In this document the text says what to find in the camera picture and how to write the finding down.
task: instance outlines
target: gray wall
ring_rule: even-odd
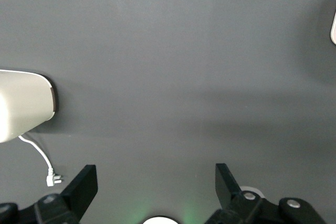
[[[277,204],[336,220],[336,0],[0,0],[0,67],[47,75],[59,112],[0,147],[1,200],[60,192],[96,164],[82,223],[219,208],[215,163]]]

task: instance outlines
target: white cable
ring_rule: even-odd
[[[51,165],[50,160],[48,159],[47,155],[44,153],[44,151],[41,150],[40,147],[36,143],[34,143],[31,140],[25,139],[23,136],[19,136],[19,139],[22,140],[23,142],[26,142],[28,144],[31,144],[44,158],[44,160],[47,162],[48,165],[48,176],[47,176],[47,186],[54,186],[54,184],[59,184],[62,182],[62,176],[56,175],[54,173],[54,168]]]
[[[50,160],[48,159],[47,155],[44,153],[44,151],[41,150],[40,147],[38,147],[37,144],[35,144],[33,141],[25,139],[23,136],[19,136],[19,139],[21,139],[23,142],[29,143],[31,144],[38,152],[40,152],[40,154],[42,155],[42,157],[44,158],[44,160],[47,162],[47,165],[49,167],[49,169],[53,169],[53,166],[51,165]]]

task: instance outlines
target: silver screw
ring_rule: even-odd
[[[4,205],[2,207],[0,207],[0,214],[3,214],[4,212],[6,212],[9,209],[9,205]]]
[[[254,200],[256,196],[252,193],[244,193],[244,197],[248,200]]]
[[[43,203],[44,204],[48,204],[50,202],[53,202],[54,199],[56,199],[55,195],[48,195],[44,200],[43,200]]]
[[[287,200],[287,204],[290,207],[294,207],[294,208],[299,208],[301,206],[300,203],[298,203],[296,200],[293,200],[293,199]]]

